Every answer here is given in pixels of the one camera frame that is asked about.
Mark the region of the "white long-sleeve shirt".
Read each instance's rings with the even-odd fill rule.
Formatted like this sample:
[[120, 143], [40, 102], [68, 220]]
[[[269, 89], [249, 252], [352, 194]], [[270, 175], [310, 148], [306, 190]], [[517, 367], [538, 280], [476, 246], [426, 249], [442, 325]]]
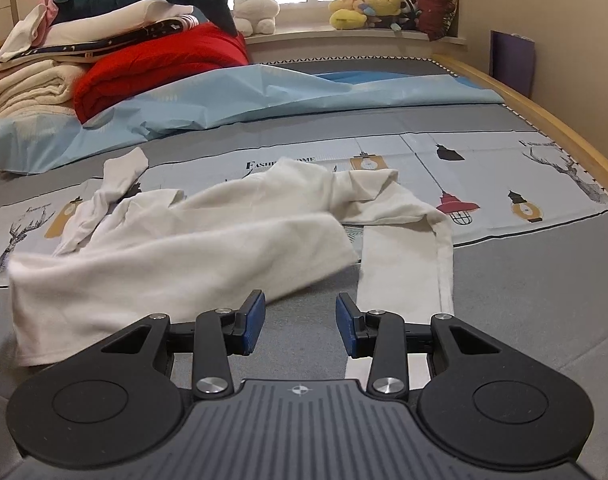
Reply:
[[154, 312], [190, 322], [254, 288], [276, 300], [350, 266], [362, 308], [409, 322], [453, 311], [449, 221], [394, 169], [283, 158], [192, 196], [127, 197], [146, 166], [140, 150], [106, 162], [54, 252], [8, 260], [20, 365], [64, 360]]

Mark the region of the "grey patterned bed sheet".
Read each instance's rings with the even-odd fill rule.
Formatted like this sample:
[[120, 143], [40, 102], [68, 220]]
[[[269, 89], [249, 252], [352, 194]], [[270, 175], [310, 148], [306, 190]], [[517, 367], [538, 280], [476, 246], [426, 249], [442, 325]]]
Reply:
[[[448, 74], [472, 82], [429, 61], [277, 67], [312, 75]], [[367, 396], [371, 361], [347, 356], [335, 320], [341, 292], [362, 311], [383, 310], [359, 306], [359, 266], [276, 300], [265, 296], [254, 351], [229, 359], [232, 396], [194, 404], [156, 448], [94, 469], [65, 469], [20, 454], [6, 424], [13, 393], [70, 356], [35, 366], [17, 362], [8, 260], [16, 252], [51, 255], [67, 221], [101, 188], [106, 162], [134, 150], [143, 152], [147, 166], [127, 197], [156, 190], [192, 196], [283, 158], [332, 171], [396, 170], [399, 184], [450, 224], [453, 311], [436, 313], [456, 316], [588, 394], [594, 426], [576, 465], [471, 465], [426, 437], [404, 403]], [[436, 313], [403, 320], [426, 324]], [[0, 479], [608, 479], [608, 192], [504, 101], [236, 122], [43, 174], [2, 171]]]

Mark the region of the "light blue quilt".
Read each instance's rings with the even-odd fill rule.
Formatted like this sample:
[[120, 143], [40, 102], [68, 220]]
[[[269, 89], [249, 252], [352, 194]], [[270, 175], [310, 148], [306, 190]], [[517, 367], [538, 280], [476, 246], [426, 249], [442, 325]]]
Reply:
[[43, 174], [93, 155], [236, 122], [426, 105], [500, 104], [493, 90], [456, 77], [347, 70], [319, 75], [247, 65], [183, 78], [77, 117], [28, 112], [0, 119], [0, 170]]

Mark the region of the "cream folded blanket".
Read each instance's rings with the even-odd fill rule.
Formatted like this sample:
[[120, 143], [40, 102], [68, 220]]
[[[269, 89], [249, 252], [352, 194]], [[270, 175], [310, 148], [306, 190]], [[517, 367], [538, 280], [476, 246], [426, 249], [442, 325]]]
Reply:
[[52, 60], [27, 65], [0, 79], [0, 119], [27, 110], [63, 112], [87, 70]]

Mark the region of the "navy patterned folded cloth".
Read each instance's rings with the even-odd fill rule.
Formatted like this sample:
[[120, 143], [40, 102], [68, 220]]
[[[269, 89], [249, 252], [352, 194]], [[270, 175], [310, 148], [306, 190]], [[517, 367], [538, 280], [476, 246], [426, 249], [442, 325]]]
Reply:
[[198, 24], [200, 22], [194, 15], [185, 14], [166, 18], [166, 20], [115, 37], [83, 42], [82, 44], [60, 44], [59, 46], [54, 44], [54, 46], [31, 47], [24, 52], [12, 55], [5, 61], [0, 58], [0, 72], [15, 66], [41, 61], [44, 58], [53, 58], [54, 60], [64, 58], [65, 61], [70, 62], [93, 63], [98, 58], [119, 49], [133, 44], [141, 44], [141, 42], [147, 40], [174, 35], [178, 32], [186, 32], [197, 27]]

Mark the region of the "red blanket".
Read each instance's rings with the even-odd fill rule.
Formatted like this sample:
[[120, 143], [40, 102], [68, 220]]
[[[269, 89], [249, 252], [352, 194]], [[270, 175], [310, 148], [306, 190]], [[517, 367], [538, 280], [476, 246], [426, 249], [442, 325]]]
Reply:
[[193, 75], [249, 64], [241, 35], [212, 23], [120, 49], [96, 62], [74, 90], [72, 104], [83, 124], [121, 101]]

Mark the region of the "white folded bedding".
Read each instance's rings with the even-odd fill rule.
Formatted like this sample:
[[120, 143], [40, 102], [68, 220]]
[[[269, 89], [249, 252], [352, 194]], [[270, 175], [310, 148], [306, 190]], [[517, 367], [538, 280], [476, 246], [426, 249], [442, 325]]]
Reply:
[[[121, 9], [110, 11], [93, 18], [80, 18], [65, 23], [51, 25], [46, 40], [40, 46], [56, 44], [82, 44], [104, 38], [115, 37], [147, 25], [172, 18], [192, 14], [193, 6], [177, 6], [166, 0], [140, 0]], [[37, 28], [43, 16], [38, 4], [19, 21], [0, 47], [0, 58], [7, 60], [12, 55], [24, 52], [34, 46]]]

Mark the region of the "pink cloth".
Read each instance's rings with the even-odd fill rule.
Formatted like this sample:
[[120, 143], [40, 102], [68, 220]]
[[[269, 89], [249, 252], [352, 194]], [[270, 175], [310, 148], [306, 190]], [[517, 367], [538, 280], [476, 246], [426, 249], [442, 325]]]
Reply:
[[37, 28], [37, 36], [32, 43], [34, 46], [40, 46], [46, 40], [46, 35], [57, 17], [58, 7], [54, 0], [40, 0], [39, 6], [43, 9], [43, 16]]

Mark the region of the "white plush toy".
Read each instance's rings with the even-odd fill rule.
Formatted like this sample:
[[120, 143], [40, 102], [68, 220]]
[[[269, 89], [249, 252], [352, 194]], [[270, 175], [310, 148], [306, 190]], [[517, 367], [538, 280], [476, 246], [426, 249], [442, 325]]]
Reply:
[[273, 35], [279, 12], [276, 0], [233, 0], [234, 25], [244, 38]]

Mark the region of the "yellow plush toy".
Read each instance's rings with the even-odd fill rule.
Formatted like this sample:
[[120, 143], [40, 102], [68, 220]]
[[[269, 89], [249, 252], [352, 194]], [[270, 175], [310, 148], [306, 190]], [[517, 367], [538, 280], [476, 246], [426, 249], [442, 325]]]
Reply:
[[328, 8], [334, 29], [353, 30], [366, 28], [381, 18], [396, 18], [403, 10], [403, 0], [333, 0]]

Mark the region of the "wooden bed frame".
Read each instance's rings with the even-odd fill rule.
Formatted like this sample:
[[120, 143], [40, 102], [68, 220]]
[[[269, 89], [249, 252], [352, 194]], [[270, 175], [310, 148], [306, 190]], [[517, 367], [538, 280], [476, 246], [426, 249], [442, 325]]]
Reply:
[[608, 159], [579, 133], [562, 122], [532, 100], [525, 98], [521, 93], [512, 90], [496, 79], [482, 73], [476, 68], [451, 58], [448, 55], [433, 54], [432, 60], [450, 70], [457, 76], [466, 77], [475, 84], [494, 90], [502, 96], [505, 104], [520, 115], [525, 122], [545, 133], [554, 140], [563, 151], [579, 162], [588, 173], [608, 192]]

